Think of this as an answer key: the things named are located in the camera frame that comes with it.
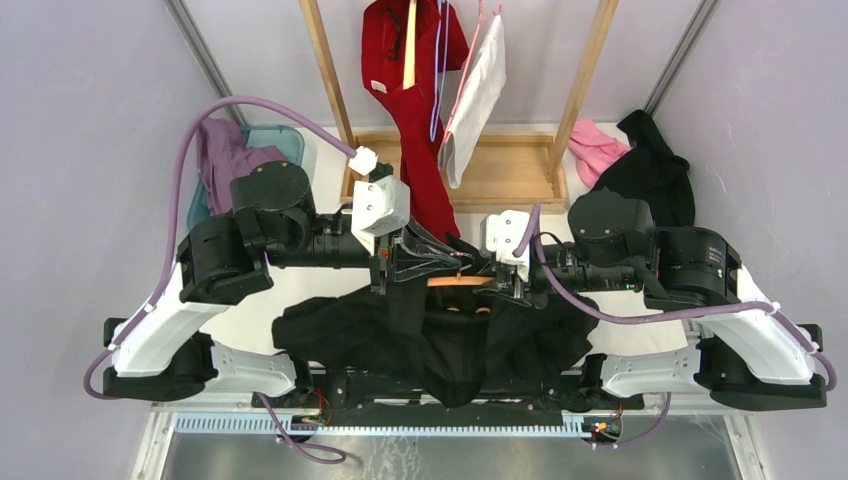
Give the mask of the orange hanger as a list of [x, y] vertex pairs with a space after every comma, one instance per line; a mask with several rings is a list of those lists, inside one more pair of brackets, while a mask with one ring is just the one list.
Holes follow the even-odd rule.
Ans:
[[[433, 277], [427, 280], [427, 287], [432, 288], [447, 288], [447, 287], [479, 287], [485, 286], [493, 282], [493, 279], [490, 277], [482, 277], [482, 276], [461, 276], [457, 274], [455, 277]], [[451, 312], [460, 312], [458, 307], [447, 307], [447, 311]], [[479, 307], [476, 308], [475, 314], [490, 314], [491, 309], [489, 307]]]

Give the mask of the wooden hanger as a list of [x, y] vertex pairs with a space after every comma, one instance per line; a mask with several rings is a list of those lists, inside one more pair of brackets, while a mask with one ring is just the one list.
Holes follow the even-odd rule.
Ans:
[[410, 0], [407, 11], [402, 77], [403, 90], [411, 89], [416, 83], [417, 3], [417, 0]]

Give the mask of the white garment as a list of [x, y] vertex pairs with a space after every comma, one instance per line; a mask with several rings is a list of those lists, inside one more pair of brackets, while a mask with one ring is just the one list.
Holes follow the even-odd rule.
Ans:
[[438, 155], [439, 167], [452, 189], [461, 186], [507, 80], [503, 16], [491, 14], [482, 26]]

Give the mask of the red skirt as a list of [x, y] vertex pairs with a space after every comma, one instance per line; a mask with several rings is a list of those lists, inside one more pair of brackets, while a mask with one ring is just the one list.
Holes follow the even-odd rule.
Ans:
[[[400, 134], [400, 174], [411, 191], [411, 215], [439, 240], [459, 237], [455, 213], [438, 165], [444, 136], [438, 123], [436, 140], [428, 128], [433, 103], [436, 1], [418, 1], [416, 83], [402, 89], [404, 43], [409, 1], [374, 1], [363, 13], [361, 74], [363, 86], [381, 104]], [[455, 9], [449, 12], [446, 71], [461, 69], [469, 45]]]

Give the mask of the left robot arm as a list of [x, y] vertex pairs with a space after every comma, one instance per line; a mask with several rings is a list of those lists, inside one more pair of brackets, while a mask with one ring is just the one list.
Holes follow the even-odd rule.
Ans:
[[365, 269], [382, 294], [472, 263], [412, 218], [408, 187], [385, 164], [333, 213], [316, 209], [306, 172], [287, 161], [255, 168], [230, 190], [231, 209], [199, 222], [172, 248], [164, 281], [145, 304], [128, 319], [105, 322], [105, 397], [161, 403], [250, 392], [303, 406], [315, 391], [304, 363], [226, 346], [204, 325], [271, 289], [275, 267]]

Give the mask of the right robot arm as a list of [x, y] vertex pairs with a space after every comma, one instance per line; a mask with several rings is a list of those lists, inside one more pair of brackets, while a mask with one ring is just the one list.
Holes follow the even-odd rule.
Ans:
[[580, 197], [568, 223], [570, 242], [544, 245], [538, 209], [507, 213], [496, 257], [516, 268], [519, 299], [556, 295], [617, 325], [706, 329], [671, 352], [591, 356], [577, 382], [585, 405], [645, 393], [705, 394], [750, 412], [826, 405], [837, 377], [820, 328], [793, 323], [721, 235], [660, 227], [645, 201], [607, 189]]

